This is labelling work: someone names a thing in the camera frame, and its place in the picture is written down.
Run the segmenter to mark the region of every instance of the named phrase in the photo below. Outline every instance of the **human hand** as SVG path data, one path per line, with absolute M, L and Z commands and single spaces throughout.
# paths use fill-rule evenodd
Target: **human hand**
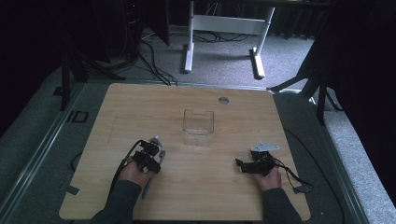
M 128 158 L 127 163 L 120 172 L 119 180 L 129 180 L 138 184 L 140 188 L 143 188 L 154 177 L 154 173 L 151 171 L 147 171 L 146 173 L 140 172 L 136 162 L 131 157 Z
M 252 174 L 252 176 L 262 191 L 282 188 L 282 180 L 280 172 L 278 171 L 278 166 L 275 166 L 266 176 L 262 176 L 261 174 Z

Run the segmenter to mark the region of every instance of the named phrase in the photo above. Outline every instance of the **black cord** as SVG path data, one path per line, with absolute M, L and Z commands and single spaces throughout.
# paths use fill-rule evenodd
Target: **black cord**
M 278 166 L 278 167 L 281 167 L 281 168 L 285 169 L 285 171 L 286 171 L 286 176 L 288 177 L 289 183 L 290 183 L 291 187 L 292 187 L 295 191 L 298 191 L 298 192 L 300 192 L 300 193 L 310 193 L 310 192 L 312 192 L 312 190 L 314 189 L 314 186 L 313 186 L 312 184 L 310 184 L 310 183 L 308 183 L 308 182 L 302 180 L 300 177 L 298 177 L 289 167 L 285 166 L 285 164 L 284 164 L 282 161 L 280 161 L 280 160 L 278 160 L 278 159 L 274 159 L 274 160 L 275 160 L 275 161 L 278 161 L 278 162 L 280 163 L 280 164 L 275 163 L 275 166 Z M 295 187 L 293 186 L 293 184 L 291 183 L 291 181 L 290 181 L 289 175 L 291 175 L 291 176 L 292 176 L 295 180 L 297 180 L 298 182 L 304 184 L 304 187 L 308 187 L 308 190 L 299 190 L 299 189 L 295 188 Z
M 149 67 L 149 69 L 151 70 L 151 73 L 152 73 L 156 78 L 158 78 L 161 82 L 163 82 L 165 85 L 167 85 L 167 86 L 171 86 L 171 85 L 172 85 L 172 84 L 171 84 L 171 80 L 172 80 L 173 82 L 175 82 L 176 85 L 178 85 L 177 79 L 176 79 L 174 76 L 172 76 L 172 75 L 170 75 L 170 74 L 164 72 L 161 68 L 157 67 L 157 64 L 155 63 L 154 48 L 153 48 L 149 43 L 147 43 L 147 42 L 144 41 L 144 40 L 141 40 L 141 43 L 147 45 L 147 46 L 149 47 L 149 49 L 150 49 L 152 63 L 149 63 L 148 60 L 146 60 L 145 57 L 143 57 L 143 55 L 140 54 L 140 53 L 139 53 L 139 57 L 140 57 L 140 58 L 143 60 L 143 62 Z
M 228 39 L 228 38 L 224 38 L 221 36 L 221 34 L 219 33 L 215 33 L 215 32 L 207 32 L 207 31 L 201 31 L 201 32 L 196 32 L 197 34 L 208 34 L 208 35 L 213 35 L 214 39 L 208 39 L 208 38 L 204 38 L 198 35 L 194 35 L 194 40 L 200 41 L 200 42 L 205 42 L 205 43 L 219 43 L 219 42 L 238 42 L 238 41 L 243 41 L 245 39 L 247 39 L 249 37 L 249 35 L 246 35 L 245 37 L 238 39 L 240 36 L 243 35 L 237 35 L 234 38 Z
M 315 159 L 314 155 L 312 155 L 312 153 L 309 151 L 308 147 L 303 143 L 303 141 L 294 133 L 292 133 L 290 130 L 288 129 L 284 129 L 286 133 L 291 134 L 305 149 L 305 151 L 309 154 L 309 156 L 311 157 L 311 159 L 314 161 L 315 165 L 318 167 L 320 173 L 322 174 L 324 180 L 326 181 L 327 185 L 329 186 L 330 190 L 332 191 L 332 195 L 334 196 L 335 200 L 338 203 L 338 206 L 340 208 L 340 213 L 341 213 L 341 219 L 342 219 L 342 223 L 345 223 L 345 214 L 344 214 L 344 209 L 343 206 L 341 205 L 341 201 L 338 198 L 337 194 L 335 193 L 335 190 L 332 188 L 332 185 L 330 184 L 329 179 L 326 177 L 326 175 L 324 174 L 323 170 L 320 168 L 318 161 Z

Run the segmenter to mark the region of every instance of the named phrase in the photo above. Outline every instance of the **wooden tabletop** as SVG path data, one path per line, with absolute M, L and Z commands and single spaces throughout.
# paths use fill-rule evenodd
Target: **wooden tabletop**
M 229 103 L 221 104 L 220 97 Z M 185 109 L 214 111 L 209 147 L 184 145 Z M 260 141 L 278 145 L 272 154 L 298 174 L 268 91 L 112 84 L 70 184 L 79 194 L 66 193 L 60 216 L 90 219 L 103 209 L 120 161 L 135 142 L 155 135 L 166 156 L 147 198 L 137 201 L 135 219 L 262 220 L 261 192 L 235 164 L 235 159 L 251 161 L 249 149 Z M 305 196 L 294 194 L 279 171 L 297 212 L 309 219 Z

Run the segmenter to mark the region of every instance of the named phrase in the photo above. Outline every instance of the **electrical cable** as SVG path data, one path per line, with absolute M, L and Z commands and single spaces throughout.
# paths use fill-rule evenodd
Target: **electrical cable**
M 152 63 L 149 63 L 148 60 L 146 60 L 146 58 L 143 57 L 142 54 L 139 53 L 138 55 L 143 60 L 143 62 L 148 66 L 148 68 L 151 70 L 151 73 L 156 78 L 158 78 L 162 83 L 164 83 L 167 86 L 171 86 L 172 85 L 171 84 L 171 80 L 173 82 L 175 82 L 176 85 L 178 85 L 177 79 L 174 76 L 170 75 L 169 73 L 164 72 L 161 68 L 157 67 L 157 64 L 155 63 L 154 48 L 149 43 L 147 43 L 146 41 L 142 40 L 141 43 L 147 45 L 149 47 L 149 49 L 150 49 Z
M 326 181 L 327 185 L 330 188 L 330 191 L 332 192 L 332 195 L 334 196 L 334 199 L 337 201 L 337 204 L 340 208 L 340 213 L 341 213 L 341 219 L 342 219 L 342 224 L 345 223 L 345 213 L 344 213 L 344 209 L 341 205 L 341 201 L 338 198 L 337 194 L 335 193 L 334 188 L 332 187 L 332 185 L 330 184 L 329 179 L 326 177 L 326 175 L 324 174 L 323 170 L 320 168 L 318 161 L 315 159 L 314 155 L 309 151 L 308 147 L 303 143 L 303 141 L 294 133 L 292 133 L 290 130 L 288 129 L 284 129 L 286 133 L 289 133 L 291 136 L 293 136 L 305 149 L 305 151 L 309 154 L 309 156 L 311 157 L 311 159 L 313 160 L 313 162 L 315 163 L 315 165 L 318 167 L 320 173 L 322 174 L 324 180 Z
M 280 161 L 280 160 L 278 160 L 278 159 L 276 159 L 276 158 L 274 158 L 274 160 L 275 160 L 275 161 L 278 161 L 278 162 L 280 163 L 280 164 L 275 163 L 275 166 L 278 166 L 278 167 L 281 167 L 281 168 L 285 169 L 285 171 L 286 171 L 286 176 L 288 177 L 289 183 L 290 183 L 291 187 L 292 187 L 295 191 L 300 192 L 300 193 L 310 193 L 310 192 L 312 192 L 312 190 L 314 189 L 314 186 L 313 186 L 312 184 L 310 184 L 310 183 L 308 183 L 308 182 L 302 180 L 300 177 L 298 177 L 289 167 L 285 166 L 285 164 L 284 164 L 282 161 Z M 295 188 L 295 187 L 293 186 L 293 184 L 291 184 L 289 175 L 291 175 L 291 176 L 292 176 L 295 180 L 297 180 L 298 182 L 304 184 L 303 187 L 308 187 L 308 190 L 303 191 L 303 190 L 300 190 L 300 189 Z

